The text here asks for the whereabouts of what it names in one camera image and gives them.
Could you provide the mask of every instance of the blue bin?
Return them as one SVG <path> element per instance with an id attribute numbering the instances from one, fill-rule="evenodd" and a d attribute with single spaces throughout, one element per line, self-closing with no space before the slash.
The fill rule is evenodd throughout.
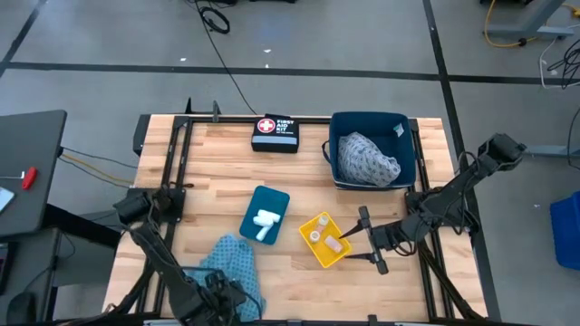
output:
<path id="1" fill-rule="evenodd" d="M 564 267 L 580 270 L 580 191 L 552 203 L 552 229 L 556 260 Z"/>
<path id="2" fill-rule="evenodd" d="M 341 180 L 338 171 L 338 140 L 358 132 L 374 142 L 383 155 L 396 158 L 401 166 L 400 175 L 387 187 L 377 187 L 371 184 L 358 185 Z M 326 153 L 328 143 L 330 157 Z M 323 144 L 323 153 L 330 163 L 336 187 L 348 190 L 388 190 L 409 187 L 415 183 L 416 166 L 415 150 L 409 119 L 399 113 L 388 112 L 338 112 L 330 121 L 329 139 Z"/>

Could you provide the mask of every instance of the wooden table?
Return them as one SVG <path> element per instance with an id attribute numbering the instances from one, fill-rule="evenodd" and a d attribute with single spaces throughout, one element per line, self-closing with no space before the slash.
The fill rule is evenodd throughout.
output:
<path id="1" fill-rule="evenodd" d="M 151 116 L 136 187 L 160 185 L 173 118 Z M 417 121 L 430 185 L 442 186 L 453 177 L 442 122 Z M 426 321 L 417 255 L 384 254 L 390 269 L 386 275 L 378 274 L 373 264 L 360 260 L 342 260 L 324 269 L 298 233 L 298 226 L 323 211 L 343 231 L 348 230 L 356 223 L 357 209 L 362 205 L 368 206 L 374 225 L 398 220 L 406 214 L 406 190 L 362 192 L 334 188 L 330 166 L 321 153 L 321 145 L 328 139 L 328 125 L 302 124 L 297 154 L 252 151 L 252 130 L 249 123 L 194 124 L 185 182 L 195 184 L 195 188 L 188 189 L 172 250 L 179 263 L 197 265 L 222 235 L 239 235 L 238 228 L 254 189 L 272 187 L 288 193 L 291 199 L 276 244 L 250 241 L 262 295 L 267 300 L 265 319 L 365 321 L 367 315 L 376 314 L 379 321 Z M 177 165 L 178 158 L 173 164 L 173 177 Z M 442 228 L 440 237 L 449 278 L 474 310 L 486 315 L 469 236 L 456 236 L 452 230 Z M 349 240 L 354 254 L 369 251 L 364 233 Z M 105 306 L 118 303 L 129 291 L 140 276 L 144 259 L 143 252 L 125 235 L 111 271 Z M 439 285 L 434 276 L 431 278 L 442 316 Z M 152 309 L 156 284 L 155 274 L 146 311 Z M 171 317 L 166 303 L 161 316 Z"/>

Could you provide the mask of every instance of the concrete floor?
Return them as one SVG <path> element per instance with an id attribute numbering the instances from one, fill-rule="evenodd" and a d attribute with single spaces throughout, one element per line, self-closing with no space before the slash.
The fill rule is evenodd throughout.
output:
<path id="1" fill-rule="evenodd" d="M 527 8 L 499 5 L 492 21 L 524 19 L 540 1 Z M 580 0 L 572 3 L 580 5 Z M 0 0 L 0 55 L 8 53 L 36 4 Z M 537 77 L 537 57 L 551 40 L 524 48 L 492 48 L 481 35 L 485 5 L 476 0 L 431 0 L 431 5 L 450 75 Z M 300 0 L 295 5 L 242 1 L 223 13 L 232 23 L 232 33 L 214 34 L 214 39 L 228 66 L 332 70 L 341 76 L 238 75 L 237 82 L 259 113 L 386 110 L 440 117 L 453 149 L 449 105 L 437 81 L 421 0 Z M 549 23 L 580 22 L 560 9 Z M 556 43 L 545 60 L 561 59 L 577 39 Z M 141 113 L 183 111 L 187 97 L 194 110 L 209 110 L 216 100 L 225 113 L 248 113 L 225 74 L 194 73 L 195 68 L 186 73 L 83 71 L 88 67 L 84 64 L 219 67 L 198 14 L 181 0 L 49 0 L 9 59 L 63 65 L 40 70 L 33 64 L 0 63 L 0 115 L 67 110 L 64 146 L 127 163 L 138 160 L 131 142 Z M 112 69 L 127 71 L 116 67 Z M 361 71 L 425 73 L 432 78 L 374 78 Z M 357 77 L 349 77 L 350 72 Z M 506 132 L 529 145 L 565 145 L 580 104 L 576 89 L 452 82 L 451 90 L 470 150 L 494 132 Z M 125 178 L 135 173 L 102 166 Z M 556 263 L 549 204 L 570 196 L 579 183 L 578 171 L 562 159 L 526 158 L 516 170 L 477 187 L 503 321 L 576 324 L 580 272 Z M 86 214 L 110 209 L 123 195 L 122 189 L 58 164 L 49 199 Z M 102 220 L 104 225 L 111 222 Z M 75 243 L 77 254 L 58 280 L 85 284 L 59 291 L 55 314 L 59 318 L 99 312 L 111 269 L 112 251 L 80 240 Z"/>

